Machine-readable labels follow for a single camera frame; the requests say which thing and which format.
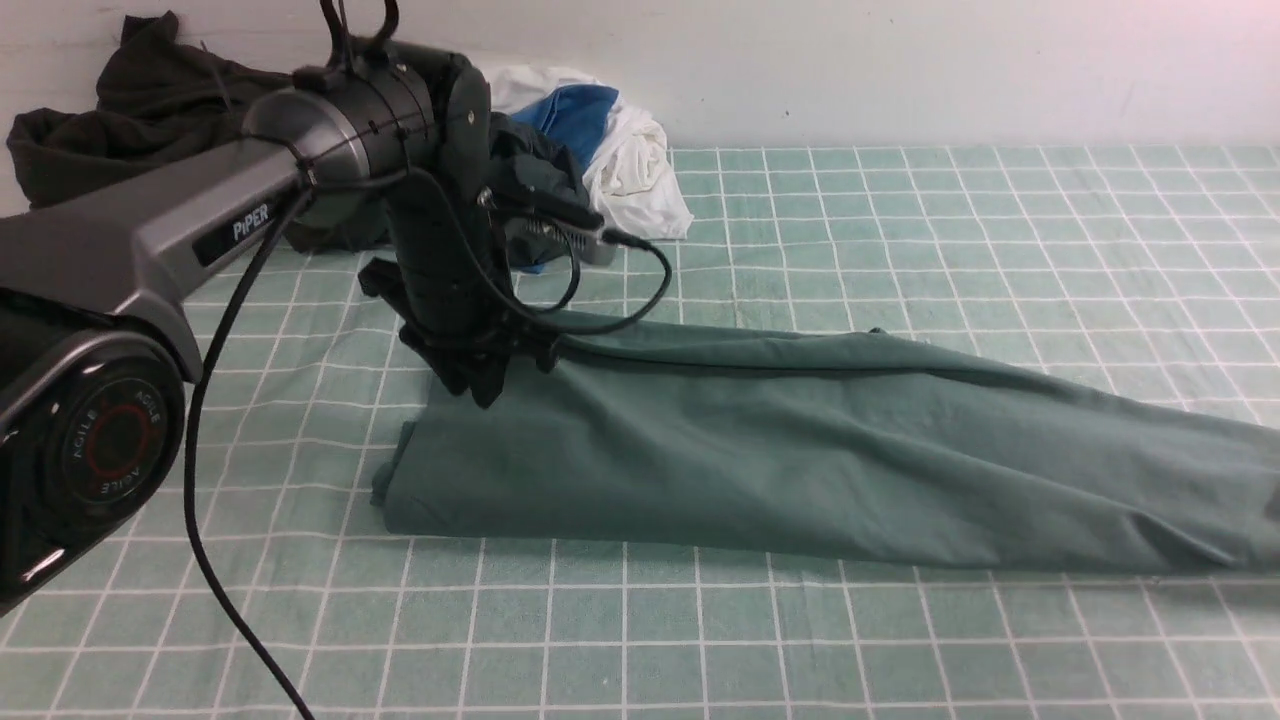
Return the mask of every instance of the green tiled surface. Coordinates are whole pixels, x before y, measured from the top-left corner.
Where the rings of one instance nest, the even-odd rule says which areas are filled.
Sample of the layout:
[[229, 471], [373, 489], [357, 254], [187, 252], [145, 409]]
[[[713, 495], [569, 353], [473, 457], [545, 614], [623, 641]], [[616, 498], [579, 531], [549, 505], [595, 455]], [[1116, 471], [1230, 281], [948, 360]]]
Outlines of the green tiled surface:
[[[654, 316], [884, 329], [1280, 427], [1270, 147], [673, 152]], [[369, 480], [426, 400], [367, 256], [280, 250], [205, 418], [210, 553], [321, 717], [1280, 720], [1271, 578], [941, 571], [620, 543], [389, 538]], [[237, 264], [188, 310], [207, 341]], [[635, 310], [650, 260], [588, 273]], [[554, 300], [563, 266], [518, 278]], [[0, 717], [287, 717], [192, 566], [177, 483], [0, 619]]]

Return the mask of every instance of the black wire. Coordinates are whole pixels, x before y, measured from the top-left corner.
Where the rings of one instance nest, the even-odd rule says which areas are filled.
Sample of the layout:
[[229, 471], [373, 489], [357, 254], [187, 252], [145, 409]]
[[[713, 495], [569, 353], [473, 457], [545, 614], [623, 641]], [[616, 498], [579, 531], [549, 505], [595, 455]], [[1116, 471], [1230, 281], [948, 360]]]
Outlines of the black wire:
[[227, 343], [227, 336], [230, 334], [232, 324], [236, 323], [236, 316], [239, 314], [241, 306], [244, 304], [244, 299], [248, 296], [250, 288], [253, 286], [253, 281], [257, 279], [260, 272], [262, 272], [262, 265], [266, 264], [268, 256], [271, 250], [279, 243], [280, 237], [284, 234], [284, 228], [292, 223], [311, 201], [314, 193], [311, 190], [302, 191], [297, 200], [289, 205], [288, 210], [275, 224], [268, 231], [266, 237], [259, 246], [257, 252], [250, 261], [248, 268], [244, 270], [244, 275], [241, 278], [239, 283], [236, 286], [236, 291], [232, 292], [230, 300], [227, 302], [227, 310], [223, 313], [223, 319], [218, 323], [218, 329], [214, 332], [214, 338], [209, 343], [209, 352], [205, 354], [205, 369], [196, 383], [195, 391], [191, 393], [191, 409], [187, 414], [187, 438], [186, 438], [186, 454], [183, 457], [183, 482], [182, 482], [182, 509], [183, 518], [187, 523], [187, 539], [191, 541], [191, 552], [196, 556], [196, 564], [200, 566], [200, 571], [205, 575], [205, 582], [209, 583], [209, 589], [212, 591], [214, 598], [218, 600], [218, 605], [223, 607], [227, 616], [230, 619], [236, 629], [239, 630], [244, 641], [248, 642], [253, 652], [262, 660], [266, 669], [271, 671], [275, 676], [275, 682], [280, 684], [289, 700], [293, 701], [293, 706], [297, 707], [298, 712], [302, 714], [303, 720], [315, 720], [315, 715], [307, 707], [306, 701], [302, 700], [302, 694], [298, 693], [297, 688], [289, 680], [289, 676], [284, 674], [271, 653], [268, 652], [266, 647], [262, 644], [257, 635], [253, 634], [252, 628], [248, 623], [241, 618], [239, 612], [236, 610], [236, 605], [227, 597], [227, 591], [223, 584], [218, 580], [218, 575], [214, 573], [214, 566], [209, 562], [209, 555], [205, 552], [205, 543], [200, 539], [200, 521], [196, 519], [196, 446], [200, 439], [200, 411], [205, 404], [205, 395], [209, 392], [209, 383], [214, 377], [214, 365], [218, 364], [218, 357], [223, 352], [223, 346]]
[[[419, 176], [421, 178], [425, 178], [428, 182], [439, 184], [439, 182], [435, 179], [435, 177], [431, 176], [431, 173], [421, 168], [411, 169], [410, 174]], [[471, 249], [471, 243], [466, 242], [466, 233], [458, 224], [457, 217], [451, 213], [449, 219], [453, 220], [453, 228], [457, 232], [458, 237], [463, 238], [462, 246], [466, 250], [466, 255], [471, 260], [471, 265], [472, 268], [475, 268], [475, 272], [480, 275], [480, 279], [484, 281], [484, 284], [489, 290], [489, 293], [494, 299], [497, 299], [502, 305], [504, 305], [507, 310], [515, 313], [521, 319], [527, 322], [530, 325], [550, 333], [588, 337], [588, 336], [608, 334], [618, 332], [623, 328], [630, 328], [631, 325], [639, 323], [641, 318], [648, 315], [649, 311], [652, 311], [658, 305], [658, 302], [662, 301], [663, 296], [667, 295], [667, 288], [671, 287], [671, 275], [672, 275], [671, 261], [667, 260], [667, 256], [662, 252], [662, 250], [658, 250], [658, 247], [655, 247], [648, 240], [631, 237], [626, 233], [612, 233], [611, 237], [614, 240], [614, 242], [617, 242], [617, 245], [621, 245], [623, 247], [643, 250], [653, 255], [654, 258], [658, 259], [659, 263], [662, 263], [662, 284], [658, 286], [658, 291], [653, 293], [653, 297], [650, 297], [649, 301], [640, 307], [640, 310], [636, 310], [631, 315], [627, 315], [626, 318], [622, 318], [616, 323], [605, 323], [603, 325], [591, 325], [591, 327], [572, 327], [572, 325], [561, 325], [557, 323], [548, 323], [547, 320], [538, 316], [539, 314], [536, 309], [530, 307], [529, 305], [521, 302], [518, 299], [508, 296], [506, 292], [502, 291], [502, 288], [497, 286], [497, 283], [493, 282], [493, 278], [489, 277], [489, 273], [486, 273], [484, 270], [484, 266], [480, 264], [480, 259], [476, 258], [475, 250]]]
[[550, 307], [538, 307], [534, 310], [538, 315], [549, 315], [557, 310], [567, 307], [568, 304], [573, 301], [573, 296], [577, 295], [577, 286], [582, 283], [582, 261], [577, 259], [577, 255], [573, 254], [573, 249], [567, 241], [564, 242], [564, 250], [568, 251], [570, 263], [568, 287], [564, 288], [564, 295], [561, 295], [561, 299], [556, 301], [556, 305], [552, 305]]

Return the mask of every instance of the green pants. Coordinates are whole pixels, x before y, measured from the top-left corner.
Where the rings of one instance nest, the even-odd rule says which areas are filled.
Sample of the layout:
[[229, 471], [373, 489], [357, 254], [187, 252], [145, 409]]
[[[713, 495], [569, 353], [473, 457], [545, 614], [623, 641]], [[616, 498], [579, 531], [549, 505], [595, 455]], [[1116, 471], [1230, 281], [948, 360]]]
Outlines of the green pants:
[[660, 323], [433, 388], [375, 478], [399, 534], [942, 568], [1280, 566], [1280, 433], [886, 334]]

